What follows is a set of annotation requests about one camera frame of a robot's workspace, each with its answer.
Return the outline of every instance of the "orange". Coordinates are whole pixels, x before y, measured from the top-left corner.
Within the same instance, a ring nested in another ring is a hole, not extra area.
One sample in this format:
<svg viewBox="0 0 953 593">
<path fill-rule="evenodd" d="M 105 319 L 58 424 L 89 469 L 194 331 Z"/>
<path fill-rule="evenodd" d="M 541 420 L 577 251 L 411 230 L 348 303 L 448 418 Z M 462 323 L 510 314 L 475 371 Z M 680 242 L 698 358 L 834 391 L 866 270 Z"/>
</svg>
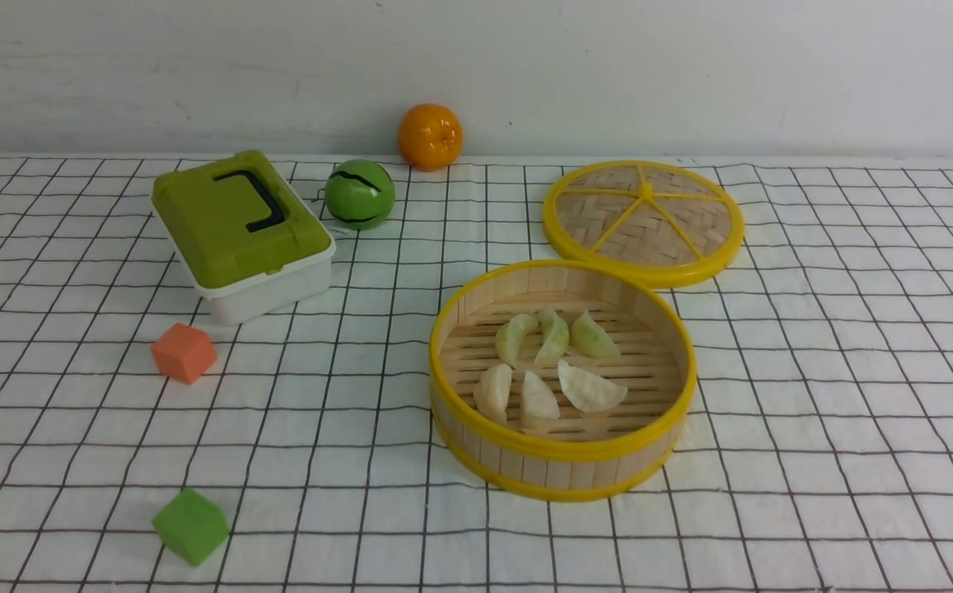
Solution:
<svg viewBox="0 0 953 593">
<path fill-rule="evenodd" d="M 416 105 L 399 125 L 399 154 L 415 169 L 436 171 L 461 154 L 462 139 L 454 112 L 443 105 Z"/>
</svg>

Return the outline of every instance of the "green cube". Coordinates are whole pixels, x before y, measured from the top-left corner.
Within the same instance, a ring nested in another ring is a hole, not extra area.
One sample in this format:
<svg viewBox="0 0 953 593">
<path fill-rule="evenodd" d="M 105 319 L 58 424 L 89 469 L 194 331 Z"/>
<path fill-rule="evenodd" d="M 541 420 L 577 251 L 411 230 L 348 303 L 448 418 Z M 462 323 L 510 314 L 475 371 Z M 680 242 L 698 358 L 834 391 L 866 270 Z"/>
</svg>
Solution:
<svg viewBox="0 0 953 593">
<path fill-rule="evenodd" d="M 193 567 L 205 562 L 231 533 L 220 507 L 191 488 L 183 488 L 155 515 L 153 529 L 165 548 Z"/>
</svg>

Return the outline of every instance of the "table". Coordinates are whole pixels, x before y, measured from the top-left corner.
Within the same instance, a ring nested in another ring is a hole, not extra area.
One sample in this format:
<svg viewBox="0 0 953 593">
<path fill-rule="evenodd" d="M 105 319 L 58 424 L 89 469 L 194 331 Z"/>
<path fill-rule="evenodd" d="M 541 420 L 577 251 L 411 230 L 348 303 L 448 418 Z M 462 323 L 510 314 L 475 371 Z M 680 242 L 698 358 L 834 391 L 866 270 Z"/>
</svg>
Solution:
<svg viewBox="0 0 953 593">
<path fill-rule="evenodd" d="M 343 156 L 276 156 L 319 210 Z M 553 258 L 540 200 L 594 158 L 383 159 L 383 226 L 333 288 L 210 323 L 149 214 L 194 155 L 0 156 L 0 591 L 953 591 L 953 161 L 661 158 L 746 245 L 664 292 L 699 388 L 665 468 L 610 502 L 488 488 L 427 402 L 440 304 Z M 193 386 L 172 323 L 213 336 Z M 150 518 L 189 485 L 234 535 L 198 569 Z"/>
</svg>

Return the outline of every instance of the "green lid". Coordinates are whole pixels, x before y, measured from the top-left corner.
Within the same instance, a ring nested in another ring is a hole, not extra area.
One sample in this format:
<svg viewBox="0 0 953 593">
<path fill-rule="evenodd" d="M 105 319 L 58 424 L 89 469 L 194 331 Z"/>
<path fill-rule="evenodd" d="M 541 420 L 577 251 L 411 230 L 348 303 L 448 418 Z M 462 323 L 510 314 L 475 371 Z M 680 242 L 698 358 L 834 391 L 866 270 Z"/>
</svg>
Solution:
<svg viewBox="0 0 953 593">
<path fill-rule="evenodd" d="M 204 288 L 276 273 L 329 248 L 325 226 L 259 151 L 161 175 L 152 201 Z"/>
</svg>

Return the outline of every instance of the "bamboo steamer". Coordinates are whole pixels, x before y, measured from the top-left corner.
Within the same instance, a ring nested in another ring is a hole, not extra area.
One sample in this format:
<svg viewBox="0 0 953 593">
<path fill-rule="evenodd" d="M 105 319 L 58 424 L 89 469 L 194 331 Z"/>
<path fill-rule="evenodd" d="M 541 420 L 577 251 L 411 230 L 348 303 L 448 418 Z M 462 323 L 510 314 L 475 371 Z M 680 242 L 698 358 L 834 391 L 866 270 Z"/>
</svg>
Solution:
<svg viewBox="0 0 953 593">
<path fill-rule="evenodd" d="M 545 239 L 566 259 L 676 288 L 720 273 L 743 245 L 740 207 L 720 185 L 653 161 L 607 161 L 558 180 Z"/>
<path fill-rule="evenodd" d="M 507 425 L 477 412 L 473 388 L 500 362 L 498 328 L 514 315 L 552 306 L 569 326 L 583 311 L 611 334 L 622 356 L 565 360 L 628 387 L 604 413 L 579 413 L 560 393 L 556 365 L 534 367 L 540 331 L 514 365 Z M 436 320 L 430 346 L 432 413 L 443 442 L 474 474 L 516 494 L 582 502 L 633 488 L 670 455 L 695 388 L 695 356 L 684 326 L 644 282 L 578 260 L 536 260 L 469 282 Z M 537 431 L 519 425 L 524 372 L 537 372 L 558 396 L 560 419 Z"/>
</svg>

